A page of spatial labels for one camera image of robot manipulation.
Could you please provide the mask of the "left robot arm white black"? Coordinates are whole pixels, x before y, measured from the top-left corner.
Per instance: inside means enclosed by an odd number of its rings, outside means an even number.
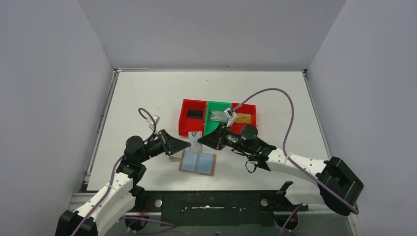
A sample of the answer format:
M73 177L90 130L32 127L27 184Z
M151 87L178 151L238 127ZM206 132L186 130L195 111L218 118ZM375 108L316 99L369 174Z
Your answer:
M145 161L160 154L176 154L191 143L169 135L164 129L151 141L132 136L113 166L110 180L86 203L74 211L66 210L59 218L57 236L103 236L129 210L145 205L144 189L138 186L146 172Z

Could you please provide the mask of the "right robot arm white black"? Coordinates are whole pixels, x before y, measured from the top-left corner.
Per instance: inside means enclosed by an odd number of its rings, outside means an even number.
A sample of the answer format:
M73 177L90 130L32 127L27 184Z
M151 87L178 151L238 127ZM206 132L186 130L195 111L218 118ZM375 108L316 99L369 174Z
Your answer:
M240 133L219 125L211 133L199 138L198 143L215 150L230 147L258 169L285 173L307 181L307 185L296 186L292 181L287 181L281 186L276 197L281 209L288 210L300 204L318 204L326 205L344 216L359 213L356 202L364 184L338 157L319 160L285 154L282 149L258 138L258 130L252 125L244 126Z

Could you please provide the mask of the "brown leather card holder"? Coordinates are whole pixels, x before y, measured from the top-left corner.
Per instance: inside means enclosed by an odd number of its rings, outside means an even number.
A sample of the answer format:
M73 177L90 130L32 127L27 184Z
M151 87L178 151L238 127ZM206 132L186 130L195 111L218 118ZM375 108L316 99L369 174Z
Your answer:
M181 157L169 156L169 160L179 163L179 171L214 176L217 155L210 153L192 153L184 150Z

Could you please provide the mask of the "white silver credit card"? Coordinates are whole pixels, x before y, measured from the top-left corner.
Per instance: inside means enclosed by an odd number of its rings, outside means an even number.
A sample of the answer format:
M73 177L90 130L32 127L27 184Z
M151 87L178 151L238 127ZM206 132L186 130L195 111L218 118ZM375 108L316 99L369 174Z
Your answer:
M198 140L203 136L201 131L190 131L188 132L188 139L191 144L189 148L192 154L203 153L203 145Z

